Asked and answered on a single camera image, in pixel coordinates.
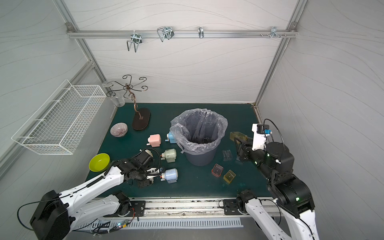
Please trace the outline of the green pencil sharpener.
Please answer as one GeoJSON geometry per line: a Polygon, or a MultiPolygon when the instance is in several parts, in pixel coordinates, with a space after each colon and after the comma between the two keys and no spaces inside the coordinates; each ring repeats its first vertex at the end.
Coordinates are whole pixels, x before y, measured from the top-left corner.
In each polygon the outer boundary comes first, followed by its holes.
{"type": "Polygon", "coordinates": [[[177,151],[175,149],[165,150],[161,154],[161,160],[165,160],[167,163],[174,163],[177,158],[177,151]]]}

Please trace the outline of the yellow tinted sharpener tray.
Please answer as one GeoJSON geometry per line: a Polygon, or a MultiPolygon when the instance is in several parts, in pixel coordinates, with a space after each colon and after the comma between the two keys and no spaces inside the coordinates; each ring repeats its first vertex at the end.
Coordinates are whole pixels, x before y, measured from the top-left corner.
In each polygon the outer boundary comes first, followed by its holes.
{"type": "Polygon", "coordinates": [[[229,171],[223,176],[223,180],[224,180],[227,184],[231,184],[231,182],[234,180],[235,177],[236,177],[236,174],[235,174],[232,170],[229,170],[229,171]]]}

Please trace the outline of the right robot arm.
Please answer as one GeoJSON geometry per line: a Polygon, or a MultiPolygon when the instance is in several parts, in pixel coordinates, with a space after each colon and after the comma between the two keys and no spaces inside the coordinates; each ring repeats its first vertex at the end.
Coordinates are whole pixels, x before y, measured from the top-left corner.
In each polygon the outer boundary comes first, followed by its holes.
{"type": "Polygon", "coordinates": [[[253,163],[267,180],[272,202],[286,219],[290,232],[285,233],[263,206],[263,199],[250,190],[237,195],[239,212],[250,215],[269,240],[317,240],[316,214],[309,187],[293,173],[295,158],[283,143],[270,142],[258,150],[252,143],[234,140],[237,155],[253,163]]]}

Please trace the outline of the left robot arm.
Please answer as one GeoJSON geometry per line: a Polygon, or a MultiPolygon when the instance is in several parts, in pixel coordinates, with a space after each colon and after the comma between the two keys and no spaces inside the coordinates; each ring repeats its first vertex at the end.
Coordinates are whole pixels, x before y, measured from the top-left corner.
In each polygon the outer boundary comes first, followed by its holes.
{"type": "Polygon", "coordinates": [[[104,199],[94,201],[100,194],[129,180],[147,181],[149,176],[157,177],[160,164],[154,164],[154,157],[160,154],[146,148],[128,159],[113,161],[104,172],[73,187],[57,193],[52,190],[36,201],[37,208],[25,229],[35,233],[39,240],[62,240],[78,226],[107,215],[129,215],[131,200],[122,192],[116,192],[104,199]],[[155,165],[155,171],[149,169],[155,165]]]}

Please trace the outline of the light blue pencil sharpener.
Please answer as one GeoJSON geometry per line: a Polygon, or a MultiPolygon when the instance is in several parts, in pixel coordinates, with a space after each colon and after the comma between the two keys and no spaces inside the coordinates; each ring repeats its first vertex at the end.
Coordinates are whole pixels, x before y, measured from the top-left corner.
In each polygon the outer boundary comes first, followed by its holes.
{"type": "Polygon", "coordinates": [[[166,181],[168,184],[176,183],[178,180],[178,170],[177,169],[169,169],[161,174],[161,181],[166,181]]]}

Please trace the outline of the clear sharpener tray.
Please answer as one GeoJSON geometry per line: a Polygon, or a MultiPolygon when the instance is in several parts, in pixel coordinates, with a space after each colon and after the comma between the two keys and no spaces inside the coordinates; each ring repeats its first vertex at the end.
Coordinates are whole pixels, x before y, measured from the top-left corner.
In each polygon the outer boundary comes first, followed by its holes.
{"type": "Polygon", "coordinates": [[[229,162],[233,160],[233,155],[231,150],[223,150],[223,161],[229,162]]]}

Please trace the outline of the pink tinted sharpener tray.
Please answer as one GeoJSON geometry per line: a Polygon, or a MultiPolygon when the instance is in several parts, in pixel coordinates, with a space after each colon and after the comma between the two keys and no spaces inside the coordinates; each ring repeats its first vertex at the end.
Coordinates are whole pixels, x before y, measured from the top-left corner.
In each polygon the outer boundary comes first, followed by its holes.
{"type": "Polygon", "coordinates": [[[211,173],[213,176],[219,178],[221,176],[223,170],[224,170],[224,168],[221,165],[215,164],[211,173]]]}

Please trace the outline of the pink pencil sharpener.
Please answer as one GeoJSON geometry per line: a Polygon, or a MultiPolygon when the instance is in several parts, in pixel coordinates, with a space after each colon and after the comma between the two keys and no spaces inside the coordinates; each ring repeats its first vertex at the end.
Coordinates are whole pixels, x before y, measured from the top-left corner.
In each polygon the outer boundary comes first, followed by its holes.
{"type": "Polygon", "coordinates": [[[156,147],[159,147],[161,143],[162,143],[162,139],[160,134],[150,135],[148,138],[147,146],[156,148],[156,147]]]}

